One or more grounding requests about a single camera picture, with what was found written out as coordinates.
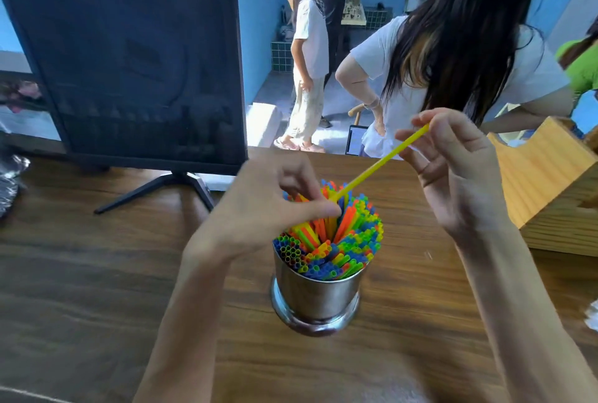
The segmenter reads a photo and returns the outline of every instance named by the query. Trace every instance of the stainless steel cup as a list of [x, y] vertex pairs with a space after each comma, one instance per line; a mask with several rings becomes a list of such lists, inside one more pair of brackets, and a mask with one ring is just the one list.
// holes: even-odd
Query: stainless steel cup
[[359, 306], [359, 283], [364, 268], [343, 280], [320, 282], [296, 273], [274, 250], [274, 310], [290, 328], [305, 335], [330, 335], [343, 329]]

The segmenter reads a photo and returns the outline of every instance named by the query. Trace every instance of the yellow straw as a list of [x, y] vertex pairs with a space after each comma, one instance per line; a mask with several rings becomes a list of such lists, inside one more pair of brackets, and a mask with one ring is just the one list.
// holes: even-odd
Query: yellow straw
[[419, 137], [421, 137], [426, 132], [428, 132], [428, 129], [430, 129], [429, 124], [425, 125], [420, 130], [416, 131], [414, 135], [412, 135], [407, 140], [402, 142], [399, 146], [397, 146], [395, 149], [393, 149], [391, 152], [389, 152], [386, 156], [384, 156], [382, 159], [380, 159], [376, 164], [372, 165], [370, 168], [368, 168], [366, 171], [364, 171], [362, 174], [360, 174], [357, 178], [352, 180], [349, 184], [347, 184], [339, 192], [333, 194], [333, 196], [330, 197], [329, 200], [331, 202], [336, 203], [340, 199], [340, 197], [343, 197], [343, 196], [345, 196], [345, 194], [348, 194], [349, 191], [352, 191], [354, 188], [356, 188], [358, 185], [360, 185], [363, 181], [365, 181], [370, 176], [372, 176], [372, 174], [374, 174], [374, 172], [376, 170], [378, 170], [382, 165], [386, 164], [394, 156], [399, 154], [401, 151], [405, 150], [409, 145], [412, 145]]

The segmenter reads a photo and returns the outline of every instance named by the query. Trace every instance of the colorful straw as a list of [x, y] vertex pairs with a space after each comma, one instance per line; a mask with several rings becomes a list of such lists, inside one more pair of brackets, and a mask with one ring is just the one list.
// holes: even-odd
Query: colorful straw
[[345, 197], [350, 191], [355, 189], [363, 181], [372, 176], [372, 174], [374, 174], [374, 172], [378, 170], [382, 165], [386, 164], [389, 160], [391, 160], [401, 151], [406, 150], [409, 145], [412, 145], [418, 138], [420, 138], [422, 135], [428, 132], [428, 129], [430, 129], [429, 124], [417, 130], [415, 134], [411, 135], [399, 146], [397, 146], [395, 149], [389, 152], [386, 156], [384, 156], [382, 159], [380, 159], [378, 162], [376, 162], [374, 165], [372, 165], [370, 168], [368, 168], [366, 171], [364, 171], [362, 174], [360, 174], [358, 177], [352, 180], [349, 184], [345, 185], [345, 187], [342, 188], [339, 192], [337, 192], [332, 197], [329, 197], [329, 200], [337, 202], [340, 200], [341, 197]]
[[[342, 280], [364, 269], [380, 250], [384, 227], [375, 208], [361, 194], [354, 197], [347, 186], [322, 181], [323, 195], [337, 200], [339, 218], [317, 219], [296, 225], [276, 238], [274, 249], [288, 267], [313, 280]], [[286, 200], [308, 201], [301, 195]]]

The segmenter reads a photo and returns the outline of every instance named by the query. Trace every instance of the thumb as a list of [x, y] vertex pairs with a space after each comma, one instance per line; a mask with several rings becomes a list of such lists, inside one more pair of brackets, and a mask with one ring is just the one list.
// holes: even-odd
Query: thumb
[[446, 159], [455, 173], [466, 168], [469, 162], [469, 151], [455, 135], [449, 116], [440, 113], [430, 122], [430, 136], [434, 147]]
[[286, 203], [289, 204], [287, 209], [288, 215], [285, 216], [288, 226], [295, 226], [314, 219], [339, 217], [341, 214], [339, 205], [328, 200], [314, 200], [312, 202], [305, 201], [304, 203]]

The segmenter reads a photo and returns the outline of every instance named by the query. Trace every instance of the green shirt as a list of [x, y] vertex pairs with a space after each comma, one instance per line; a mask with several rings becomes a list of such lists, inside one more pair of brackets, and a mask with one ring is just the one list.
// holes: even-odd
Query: green shirt
[[[559, 59], [573, 44], [581, 40], [569, 41], [559, 47], [556, 57]], [[598, 45], [590, 46], [565, 70], [571, 80], [571, 88], [578, 98], [586, 91], [598, 89]]]

